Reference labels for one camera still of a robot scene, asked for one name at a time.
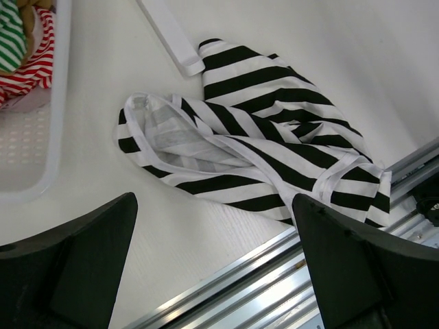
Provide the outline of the red striped tank top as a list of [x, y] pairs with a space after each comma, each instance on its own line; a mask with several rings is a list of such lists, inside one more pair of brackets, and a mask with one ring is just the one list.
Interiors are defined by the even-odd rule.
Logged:
[[56, 14], [37, 8], [43, 23], [43, 39], [36, 52], [25, 55], [21, 66], [7, 75], [1, 72], [1, 107], [23, 110], [25, 106], [39, 106], [48, 102], [52, 87], [55, 50]]

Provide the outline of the green striped tank top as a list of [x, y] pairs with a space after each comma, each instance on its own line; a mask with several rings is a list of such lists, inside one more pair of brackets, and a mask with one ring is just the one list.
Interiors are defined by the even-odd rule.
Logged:
[[23, 20], [16, 1], [1, 1], [1, 72], [7, 75], [15, 72], [26, 53]]

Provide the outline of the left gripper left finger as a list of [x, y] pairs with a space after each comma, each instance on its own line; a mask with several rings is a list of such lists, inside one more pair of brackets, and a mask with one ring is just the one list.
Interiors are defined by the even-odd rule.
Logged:
[[134, 193], [1, 246], [2, 328], [107, 328], [138, 212]]

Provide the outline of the brown tank top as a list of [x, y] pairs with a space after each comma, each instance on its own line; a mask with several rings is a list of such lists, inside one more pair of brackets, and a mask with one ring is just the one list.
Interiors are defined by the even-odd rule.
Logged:
[[36, 9], [50, 10], [54, 2], [52, 0], [17, 0], [16, 4], [23, 21], [23, 31], [27, 42], [26, 56], [30, 57], [36, 52], [43, 39], [43, 23]]

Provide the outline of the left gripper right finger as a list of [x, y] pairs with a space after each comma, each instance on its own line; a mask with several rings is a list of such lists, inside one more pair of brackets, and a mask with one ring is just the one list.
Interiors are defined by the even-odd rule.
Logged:
[[292, 202], [325, 328], [437, 328], [438, 250], [307, 195]]

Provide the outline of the black white striped tank top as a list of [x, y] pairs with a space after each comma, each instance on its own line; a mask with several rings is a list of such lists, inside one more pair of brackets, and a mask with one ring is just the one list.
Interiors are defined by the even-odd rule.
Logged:
[[392, 174], [312, 82], [276, 54], [219, 38], [198, 53], [202, 99], [135, 93], [120, 110], [115, 140], [133, 163], [192, 196], [289, 225], [298, 194], [390, 225]]

